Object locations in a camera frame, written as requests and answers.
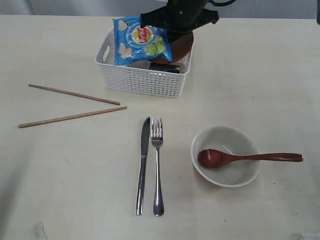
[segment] bowl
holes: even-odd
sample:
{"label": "bowl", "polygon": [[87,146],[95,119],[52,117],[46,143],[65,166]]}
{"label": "bowl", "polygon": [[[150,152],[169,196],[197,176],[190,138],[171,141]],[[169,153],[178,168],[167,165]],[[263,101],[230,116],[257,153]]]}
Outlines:
{"label": "bowl", "polygon": [[198,162],[198,153],[205,149],[242,156],[259,154],[250,138],[235,128],[212,126],[194,137],[190,154],[195,169],[209,182],[227,188],[247,185],[259,174],[260,160],[239,160],[218,168],[206,168]]}

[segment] wooden chopstick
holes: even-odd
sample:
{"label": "wooden chopstick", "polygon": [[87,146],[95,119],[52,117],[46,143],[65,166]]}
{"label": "wooden chopstick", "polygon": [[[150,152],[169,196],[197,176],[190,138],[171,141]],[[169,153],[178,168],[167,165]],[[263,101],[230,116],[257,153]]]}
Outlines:
{"label": "wooden chopstick", "polygon": [[48,90],[48,91],[61,93],[61,94],[68,94],[68,95],[72,95],[72,96],[76,96],[76,97],[80,97],[80,98],[85,98],[85,99],[91,99],[91,100],[95,100],[95,101],[99,101],[99,102],[104,102],[104,103],[107,103],[107,104],[114,104],[114,105],[118,105],[118,106],[120,105],[120,102],[118,102],[118,101],[111,101],[111,100],[107,100],[107,99],[103,99],[103,98],[99,98],[99,97],[95,97],[95,96],[83,95],[83,94],[80,94],[80,93],[60,90],[60,89],[51,88],[51,87],[47,87],[47,86],[38,86],[38,85],[29,84],[29,87]]}
{"label": "wooden chopstick", "polygon": [[78,119],[78,118],[88,117],[88,116],[97,115],[97,114],[105,114],[105,113],[110,113],[110,112],[119,111],[123,109],[127,109],[127,107],[120,106],[120,107],[110,108],[110,109],[101,110],[101,111],[91,111],[91,112],[86,112],[86,113],[81,113],[81,114],[76,114],[71,116],[63,116],[63,117],[58,117],[58,118],[53,118],[53,119],[48,119],[43,121],[28,122],[24,124],[19,124],[18,127],[20,129],[28,128],[28,127],[42,125],[42,124],[51,124],[51,123],[61,122],[61,121],[70,120],[70,119]]}

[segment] chip bag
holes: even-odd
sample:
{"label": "chip bag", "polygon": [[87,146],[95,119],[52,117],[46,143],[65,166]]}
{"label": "chip bag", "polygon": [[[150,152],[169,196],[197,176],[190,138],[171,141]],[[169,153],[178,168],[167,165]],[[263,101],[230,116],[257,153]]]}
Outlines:
{"label": "chip bag", "polygon": [[115,42],[115,65],[163,57],[172,61],[167,32],[164,29],[140,27],[138,16],[113,19]]}

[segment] fork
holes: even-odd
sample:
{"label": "fork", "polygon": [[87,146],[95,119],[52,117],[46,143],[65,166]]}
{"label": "fork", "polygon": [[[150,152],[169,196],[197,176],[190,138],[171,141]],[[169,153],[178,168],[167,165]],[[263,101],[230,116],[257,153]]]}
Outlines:
{"label": "fork", "polygon": [[151,122],[151,143],[156,149],[156,176],[155,191],[153,202],[153,214],[161,216],[164,214],[164,201],[162,198],[161,181],[160,181],[160,147],[164,143],[162,119],[152,118]]}

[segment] wooden spoon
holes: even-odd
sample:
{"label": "wooden spoon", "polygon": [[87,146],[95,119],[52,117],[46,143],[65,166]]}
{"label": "wooden spoon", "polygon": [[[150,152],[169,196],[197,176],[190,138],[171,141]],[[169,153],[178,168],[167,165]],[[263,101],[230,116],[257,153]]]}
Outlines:
{"label": "wooden spoon", "polygon": [[219,168],[238,160],[268,160],[280,162],[302,162],[304,157],[297,153],[268,153],[250,156],[236,156],[218,151],[206,149],[198,154],[199,163],[206,168]]}

